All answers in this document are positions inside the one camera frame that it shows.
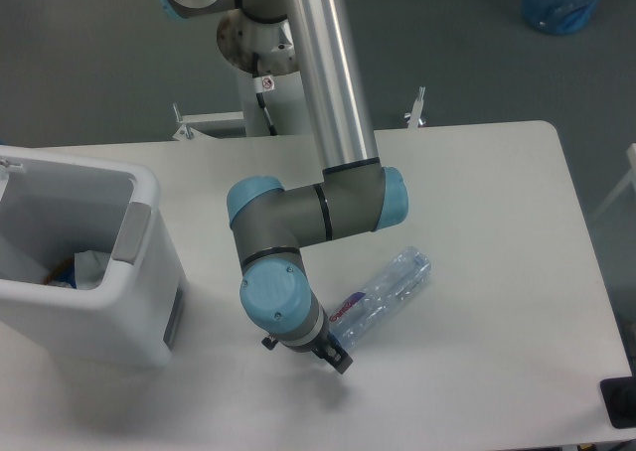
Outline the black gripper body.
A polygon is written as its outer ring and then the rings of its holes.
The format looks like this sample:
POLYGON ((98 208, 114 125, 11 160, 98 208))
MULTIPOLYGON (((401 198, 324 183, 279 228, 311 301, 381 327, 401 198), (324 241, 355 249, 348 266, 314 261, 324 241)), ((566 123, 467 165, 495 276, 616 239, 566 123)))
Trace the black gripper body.
POLYGON ((284 334, 281 336, 280 343, 293 352, 311 352, 329 364, 333 362, 333 357, 328 354, 330 343, 327 329, 311 333, 304 337, 291 337, 289 334, 284 334))

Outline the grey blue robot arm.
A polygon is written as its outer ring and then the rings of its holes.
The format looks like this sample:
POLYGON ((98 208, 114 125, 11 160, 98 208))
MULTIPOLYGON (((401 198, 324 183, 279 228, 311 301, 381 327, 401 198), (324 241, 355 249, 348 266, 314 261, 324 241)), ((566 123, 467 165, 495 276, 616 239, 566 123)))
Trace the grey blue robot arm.
POLYGON ((383 165, 364 97, 345 0, 159 0, 186 20, 234 11, 277 28, 281 54, 271 68, 263 50, 248 59, 252 77, 296 71, 320 167, 312 184, 293 189, 272 176, 234 184, 229 226, 241 271, 240 303, 268 348, 312 353, 343 373, 351 357, 334 337, 312 290, 305 247, 402 223, 408 193, 396 168, 383 165))

